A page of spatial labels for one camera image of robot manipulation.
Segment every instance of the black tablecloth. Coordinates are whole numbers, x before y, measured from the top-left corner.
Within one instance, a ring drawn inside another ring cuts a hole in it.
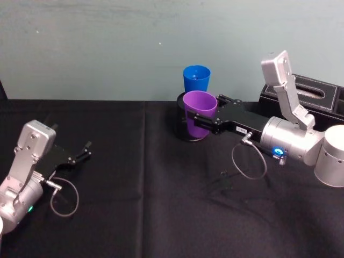
[[[238,135],[184,142],[174,118],[172,102],[0,102],[0,180],[32,119],[57,123],[56,143],[71,151],[93,142],[73,179],[76,214],[54,215],[48,189],[3,236],[2,257],[344,257],[342,189],[292,160],[267,158],[267,177],[247,180],[230,159]],[[260,173],[252,149],[235,157]]]

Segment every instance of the teal wall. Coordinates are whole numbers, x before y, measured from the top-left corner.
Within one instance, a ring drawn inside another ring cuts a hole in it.
[[[1,0],[0,80],[10,98],[175,100],[182,70],[209,91],[257,100],[260,60],[288,50],[293,72],[344,85],[336,0]]]

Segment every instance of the black tissue box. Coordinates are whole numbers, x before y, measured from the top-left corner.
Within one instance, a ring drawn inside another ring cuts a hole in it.
[[[314,115],[317,131],[344,124],[344,88],[338,85],[296,75],[300,104]],[[265,85],[259,98],[258,113],[283,118],[274,87]]]

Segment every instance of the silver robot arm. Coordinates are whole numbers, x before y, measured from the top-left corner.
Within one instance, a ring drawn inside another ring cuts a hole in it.
[[[33,120],[24,125],[9,174],[0,185],[3,233],[11,232],[43,194],[44,178],[35,172],[37,162],[51,149],[56,132]]]
[[[299,103],[287,51],[271,54],[261,65],[266,84],[274,87],[287,119],[271,117],[262,132],[261,145],[277,148],[308,166],[315,165],[320,181],[344,187],[344,125],[332,126],[325,132],[313,129],[315,119]]]

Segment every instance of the purple cup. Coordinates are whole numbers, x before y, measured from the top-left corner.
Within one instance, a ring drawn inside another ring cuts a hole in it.
[[[209,134],[209,131],[195,126],[195,121],[188,118],[188,111],[194,111],[207,117],[213,117],[217,109],[217,100],[206,91],[189,91],[183,97],[185,116],[189,134],[195,138],[203,138]]]

